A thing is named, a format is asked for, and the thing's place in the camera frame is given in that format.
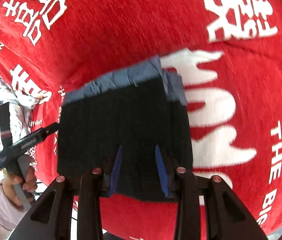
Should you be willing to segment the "person's left hand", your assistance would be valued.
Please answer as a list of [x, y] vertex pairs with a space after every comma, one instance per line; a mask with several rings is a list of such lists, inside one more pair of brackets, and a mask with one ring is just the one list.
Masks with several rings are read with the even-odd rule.
[[25, 177], [25, 182], [23, 182], [23, 179], [15, 174], [8, 174], [3, 180], [2, 180], [2, 190], [4, 195], [14, 204], [16, 207], [21, 207], [22, 203], [19, 200], [19, 197], [17, 196], [14, 186], [15, 185], [22, 185], [22, 188], [29, 192], [33, 193], [37, 189], [37, 178], [35, 177], [35, 170], [33, 167], [29, 167], [29, 170], [27, 172], [27, 175]]

